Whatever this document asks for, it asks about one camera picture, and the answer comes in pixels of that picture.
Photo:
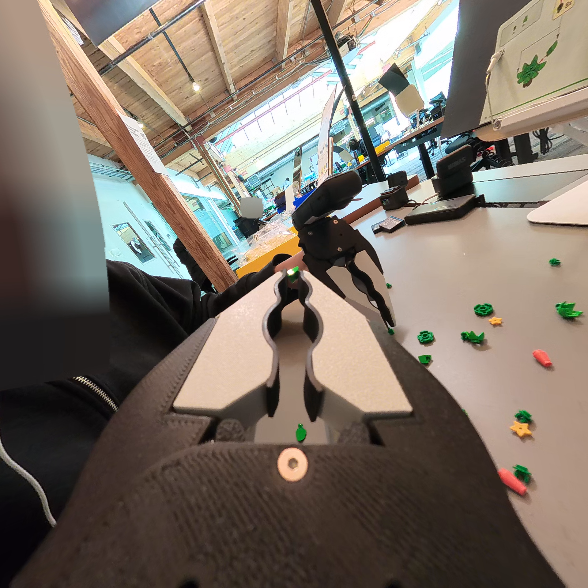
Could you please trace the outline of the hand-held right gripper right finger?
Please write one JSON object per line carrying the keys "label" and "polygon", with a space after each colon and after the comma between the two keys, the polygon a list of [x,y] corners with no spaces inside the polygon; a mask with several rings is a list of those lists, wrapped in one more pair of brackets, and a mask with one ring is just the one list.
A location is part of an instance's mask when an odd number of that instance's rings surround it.
{"label": "hand-held right gripper right finger", "polygon": [[381,439],[381,428],[413,424],[414,408],[375,325],[309,271],[300,273],[299,295],[303,398],[325,443],[357,424]]}

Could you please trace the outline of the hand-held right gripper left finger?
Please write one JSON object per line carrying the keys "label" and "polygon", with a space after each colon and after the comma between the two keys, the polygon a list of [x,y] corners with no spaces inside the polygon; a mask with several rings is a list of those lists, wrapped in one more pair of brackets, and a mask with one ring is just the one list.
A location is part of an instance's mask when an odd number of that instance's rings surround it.
{"label": "hand-held right gripper left finger", "polygon": [[280,376],[274,338],[287,294],[283,270],[218,315],[173,402],[175,412],[236,419],[245,429],[275,415]]}

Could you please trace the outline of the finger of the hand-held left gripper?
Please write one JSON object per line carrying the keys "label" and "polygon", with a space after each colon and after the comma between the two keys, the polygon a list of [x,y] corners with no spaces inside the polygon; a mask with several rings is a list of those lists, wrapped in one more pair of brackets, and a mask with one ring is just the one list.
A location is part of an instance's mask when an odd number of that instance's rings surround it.
{"label": "finger of the hand-held left gripper", "polygon": [[366,304],[365,300],[360,302],[360,298],[364,298],[364,296],[354,283],[353,277],[359,274],[356,268],[354,270],[356,273],[352,273],[351,268],[330,268],[327,270],[327,275],[342,292],[343,298],[349,305],[364,314],[367,319],[376,320],[377,315],[381,317],[380,313],[371,305]]}
{"label": "finger of the hand-held left gripper", "polygon": [[353,280],[364,296],[360,302],[365,300],[366,304],[377,310],[387,327],[396,327],[392,299],[378,255],[372,251],[359,251],[353,262],[359,271]]}

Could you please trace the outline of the black display board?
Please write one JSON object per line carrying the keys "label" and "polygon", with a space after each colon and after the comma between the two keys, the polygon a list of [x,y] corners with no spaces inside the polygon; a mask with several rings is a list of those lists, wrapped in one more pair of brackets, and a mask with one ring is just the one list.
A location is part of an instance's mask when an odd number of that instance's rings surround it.
{"label": "black display board", "polygon": [[510,1],[459,1],[443,138],[476,128],[486,91],[484,80],[495,52],[497,31],[518,9]]}

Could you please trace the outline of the black long case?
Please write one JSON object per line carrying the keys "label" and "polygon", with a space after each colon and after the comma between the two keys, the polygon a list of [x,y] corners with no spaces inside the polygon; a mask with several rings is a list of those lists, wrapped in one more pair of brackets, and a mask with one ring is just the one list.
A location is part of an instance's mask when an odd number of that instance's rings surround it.
{"label": "black long case", "polygon": [[411,226],[461,219],[479,203],[479,197],[474,194],[424,203],[406,214],[404,222]]}

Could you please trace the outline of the clear plastic bag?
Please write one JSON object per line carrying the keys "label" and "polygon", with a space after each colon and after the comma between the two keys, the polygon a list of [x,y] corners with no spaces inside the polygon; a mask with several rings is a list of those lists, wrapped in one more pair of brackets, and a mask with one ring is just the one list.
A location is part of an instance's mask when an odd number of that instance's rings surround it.
{"label": "clear plastic bag", "polygon": [[249,247],[246,254],[250,257],[260,256],[282,245],[297,234],[290,222],[280,220],[269,222],[247,238]]}

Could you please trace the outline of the person's left forearm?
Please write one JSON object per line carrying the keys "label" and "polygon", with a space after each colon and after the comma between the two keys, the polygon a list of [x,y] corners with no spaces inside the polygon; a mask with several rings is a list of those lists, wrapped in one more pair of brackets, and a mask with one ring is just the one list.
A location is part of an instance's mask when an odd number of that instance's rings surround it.
{"label": "person's left forearm", "polygon": [[224,292],[214,295],[209,293],[202,296],[199,305],[198,325],[202,325],[208,319],[214,318],[219,313],[225,311],[232,304],[239,301],[239,299],[266,281],[271,275],[275,273],[280,274],[283,270],[293,269],[296,266],[299,269],[305,269],[306,265],[303,262],[303,256],[304,253],[302,251],[295,255],[278,254],[261,270],[241,277],[237,283],[231,285]]}

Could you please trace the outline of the wooden ceiling beam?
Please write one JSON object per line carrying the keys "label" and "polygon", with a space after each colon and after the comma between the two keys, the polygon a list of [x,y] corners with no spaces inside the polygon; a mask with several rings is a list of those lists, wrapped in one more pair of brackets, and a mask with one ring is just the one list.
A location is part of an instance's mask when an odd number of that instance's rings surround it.
{"label": "wooden ceiling beam", "polygon": [[51,2],[38,3],[69,89],[216,289],[226,290],[236,282],[235,273],[172,180],[153,171],[119,116],[120,104]]}

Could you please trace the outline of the scattered small toy pieces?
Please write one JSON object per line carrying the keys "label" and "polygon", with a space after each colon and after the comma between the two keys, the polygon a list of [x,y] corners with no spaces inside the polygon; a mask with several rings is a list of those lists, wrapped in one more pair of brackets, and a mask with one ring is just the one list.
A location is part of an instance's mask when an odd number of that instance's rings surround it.
{"label": "scattered small toy pieces", "polygon": [[461,254],[395,276],[396,338],[451,393],[498,467],[587,495],[587,258]]}

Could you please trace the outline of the yellow storage bin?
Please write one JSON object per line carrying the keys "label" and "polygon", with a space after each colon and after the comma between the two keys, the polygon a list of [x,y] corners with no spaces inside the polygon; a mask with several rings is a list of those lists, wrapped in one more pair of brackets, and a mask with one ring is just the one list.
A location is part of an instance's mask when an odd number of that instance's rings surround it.
{"label": "yellow storage bin", "polygon": [[268,251],[261,252],[260,255],[254,257],[254,259],[247,261],[242,267],[237,268],[236,275],[238,278],[241,278],[249,273],[260,271],[277,255],[286,254],[288,256],[293,256],[301,251],[298,235],[293,234],[290,239],[276,245]]}

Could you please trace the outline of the black box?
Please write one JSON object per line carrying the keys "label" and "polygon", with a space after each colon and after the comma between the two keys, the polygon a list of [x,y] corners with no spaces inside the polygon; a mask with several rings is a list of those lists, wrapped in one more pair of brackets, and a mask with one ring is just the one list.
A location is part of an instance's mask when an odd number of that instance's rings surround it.
{"label": "black box", "polygon": [[397,210],[408,204],[408,175],[406,171],[398,171],[386,177],[387,189],[380,193],[383,210]]}
{"label": "black box", "polygon": [[437,162],[436,175],[431,181],[439,200],[474,194],[473,156],[472,147],[464,145]]}

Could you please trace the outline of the person's black jacket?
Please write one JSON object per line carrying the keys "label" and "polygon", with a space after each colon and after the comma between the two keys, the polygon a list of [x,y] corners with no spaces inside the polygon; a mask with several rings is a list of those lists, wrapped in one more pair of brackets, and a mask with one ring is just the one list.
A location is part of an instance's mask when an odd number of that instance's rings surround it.
{"label": "person's black jacket", "polygon": [[98,305],[43,302],[24,271],[1,276],[1,587],[55,526],[131,390],[202,326],[198,283],[120,261],[106,271],[108,310],[105,288]]}

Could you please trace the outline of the open instruction booklet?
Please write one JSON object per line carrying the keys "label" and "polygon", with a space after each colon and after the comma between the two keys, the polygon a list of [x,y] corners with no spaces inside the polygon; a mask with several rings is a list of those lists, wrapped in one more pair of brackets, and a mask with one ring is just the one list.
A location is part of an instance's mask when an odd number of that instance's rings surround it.
{"label": "open instruction booklet", "polygon": [[495,130],[587,87],[587,1],[529,1],[497,30],[480,125]]}

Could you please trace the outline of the tall standing banner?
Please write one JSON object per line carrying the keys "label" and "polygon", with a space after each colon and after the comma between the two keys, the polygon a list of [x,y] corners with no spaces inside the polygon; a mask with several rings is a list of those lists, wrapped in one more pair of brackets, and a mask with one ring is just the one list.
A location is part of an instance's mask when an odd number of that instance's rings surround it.
{"label": "tall standing banner", "polygon": [[339,103],[342,92],[342,85],[340,83],[336,84],[327,99],[320,118],[320,129],[318,136],[317,186],[320,186],[332,173],[333,147],[332,139],[330,137],[330,129],[334,112]]}

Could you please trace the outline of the wooden desk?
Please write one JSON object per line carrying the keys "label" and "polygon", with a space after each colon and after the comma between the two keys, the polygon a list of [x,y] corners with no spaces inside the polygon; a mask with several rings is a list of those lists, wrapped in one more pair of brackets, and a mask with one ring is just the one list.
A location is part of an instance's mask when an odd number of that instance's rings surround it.
{"label": "wooden desk", "polygon": [[417,148],[427,179],[431,179],[435,175],[435,172],[425,143],[432,142],[434,139],[440,137],[444,120],[445,116],[441,116],[425,123],[389,145],[391,150],[397,153]]}

